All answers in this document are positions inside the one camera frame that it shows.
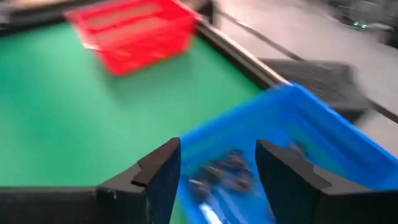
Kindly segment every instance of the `blue plastic bin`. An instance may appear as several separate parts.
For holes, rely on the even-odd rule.
[[[208,222],[199,204],[192,200],[188,178],[232,149],[242,150],[254,170],[254,190],[239,194],[216,186],[205,207],[212,209],[220,223],[274,223],[256,170],[257,139],[281,147],[300,142],[307,159],[324,169],[370,189],[398,189],[398,162],[394,156],[305,88],[282,85],[181,137],[178,196],[191,223]]]

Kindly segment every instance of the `green table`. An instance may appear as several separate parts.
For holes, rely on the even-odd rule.
[[[220,43],[200,24],[188,53],[117,78],[68,24],[1,37],[0,185],[99,184],[256,96],[243,73],[271,75]],[[171,223],[183,223],[176,207]]]

